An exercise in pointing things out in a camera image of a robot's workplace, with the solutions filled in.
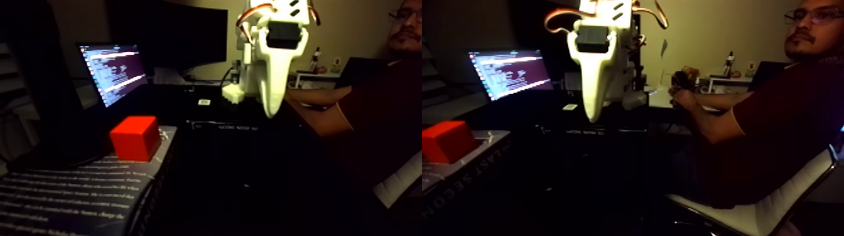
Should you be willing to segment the person's right hand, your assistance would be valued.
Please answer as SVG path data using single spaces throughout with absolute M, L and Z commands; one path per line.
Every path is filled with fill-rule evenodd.
M 681 88 L 671 88 L 669 93 L 670 96 L 672 96 L 672 101 L 674 104 L 684 108 L 689 112 L 694 112 L 701 108 L 701 105 L 694 97 L 692 91 Z

